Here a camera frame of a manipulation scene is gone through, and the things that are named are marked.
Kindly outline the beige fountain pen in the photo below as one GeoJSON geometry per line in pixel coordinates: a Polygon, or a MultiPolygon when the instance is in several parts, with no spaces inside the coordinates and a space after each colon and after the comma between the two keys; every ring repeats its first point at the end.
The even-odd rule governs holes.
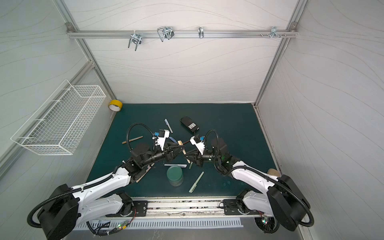
{"type": "Polygon", "coordinates": [[[187,156],[187,152],[186,152],[186,150],[185,150],[185,149],[183,150],[183,154],[185,155],[185,158],[186,158],[186,160],[187,160],[188,164],[190,164],[190,163],[191,163],[191,161],[187,159],[187,157],[186,157],[186,156],[187,156]]]}

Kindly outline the white pen light-blue cap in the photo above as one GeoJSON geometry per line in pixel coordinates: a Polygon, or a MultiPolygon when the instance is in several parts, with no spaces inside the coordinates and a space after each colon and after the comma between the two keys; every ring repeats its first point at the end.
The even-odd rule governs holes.
{"type": "Polygon", "coordinates": [[[172,127],[171,125],[169,124],[169,121],[167,119],[164,120],[165,121],[165,124],[167,125],[169,131],[171,132],[171,134],[173,133],[173,130],[172,130],[172,127]]]}

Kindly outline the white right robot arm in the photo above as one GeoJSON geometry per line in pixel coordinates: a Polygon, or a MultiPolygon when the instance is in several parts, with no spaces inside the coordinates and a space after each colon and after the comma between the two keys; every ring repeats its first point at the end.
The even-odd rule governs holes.
{"type": "Polygon", "coordinates": [[[310,228],[315,224],[311,205],[287,175],[280,177],[259,171],[230,154],[227,144],[215,130],[205,136],[192,136],[190,143],[195,150],[186,153],[186,159],[202,167],[211,162],[215,170],[224,177],[248,184],[257,192],[245,191],[238,196],[238,209],[243,213],[260,211],[275,219],[275,226],[294,231],[298,226],[310,228]]]}

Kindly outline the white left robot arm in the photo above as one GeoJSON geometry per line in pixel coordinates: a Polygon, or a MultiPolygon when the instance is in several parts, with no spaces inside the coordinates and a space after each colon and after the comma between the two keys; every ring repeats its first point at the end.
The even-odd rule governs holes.
{"type": "Polygon", "coordinates": [[[48,199],[30,211],[27,224],[43,229],[48,240],[61,240],[76,226],[98,217],[133,214],[136,208],[132,198],[124,191],[114,191],[137,182],[152,164],[170,162],[185,149],[168,139],[168,130],[150,131],[150,134],[153,144],[140,143],[130,148],[128,160],[111,173],[71,188],[66,184],[57,187],[48,199]]]}

